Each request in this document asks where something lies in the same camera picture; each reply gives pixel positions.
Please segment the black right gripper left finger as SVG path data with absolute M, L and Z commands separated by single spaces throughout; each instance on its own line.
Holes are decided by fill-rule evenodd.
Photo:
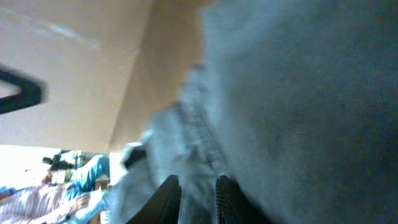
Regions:
M 178 176 L 170 175 L 126 224 L 177 224 L 181 197 Z

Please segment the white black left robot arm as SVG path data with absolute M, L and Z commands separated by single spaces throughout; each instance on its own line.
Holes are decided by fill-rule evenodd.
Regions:
M 17 93 L 1 97 L 1 114 L 37 106 L 45 99 L 46 83 L 18 70 L 1 65 L 1 81 L 18 89 Z

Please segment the grey shorts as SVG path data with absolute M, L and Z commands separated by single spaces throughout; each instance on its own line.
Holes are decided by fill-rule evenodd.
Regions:
M 229 177 L 271 223 L 397 222 L 397 2 L 215 1 L 176 103 L 124 152 L 111 223 L 170 175 L 179 223 Z

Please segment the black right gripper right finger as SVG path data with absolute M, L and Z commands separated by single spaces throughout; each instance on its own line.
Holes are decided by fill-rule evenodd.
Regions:
M 218 224 L 271 224 L 226 175 L 216 180 L 215 203 Z

